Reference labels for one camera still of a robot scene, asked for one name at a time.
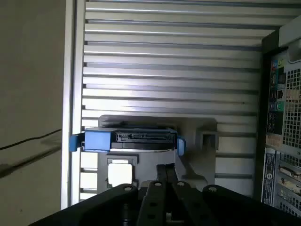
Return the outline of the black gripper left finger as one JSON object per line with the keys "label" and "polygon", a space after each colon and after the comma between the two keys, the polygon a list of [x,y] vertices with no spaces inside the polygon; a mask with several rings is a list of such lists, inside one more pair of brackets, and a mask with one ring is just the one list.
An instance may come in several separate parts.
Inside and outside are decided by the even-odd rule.
{"label": "black gripper left finger", "polygon": [[166,223],[166,177],[137,188],[121,184],[33,223],[34,226],[163,226]]}

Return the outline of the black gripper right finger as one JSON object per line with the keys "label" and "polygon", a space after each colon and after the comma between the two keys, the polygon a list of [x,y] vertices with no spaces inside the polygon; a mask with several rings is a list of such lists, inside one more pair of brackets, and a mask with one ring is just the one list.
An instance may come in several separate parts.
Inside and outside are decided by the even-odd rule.
{"label": "black gripper right finger", "polygon": [[299,226],[301,219],[218,185],[202,191],[180,181],[174,165],[166,178],[175,194],[173,216],[187,226]]}

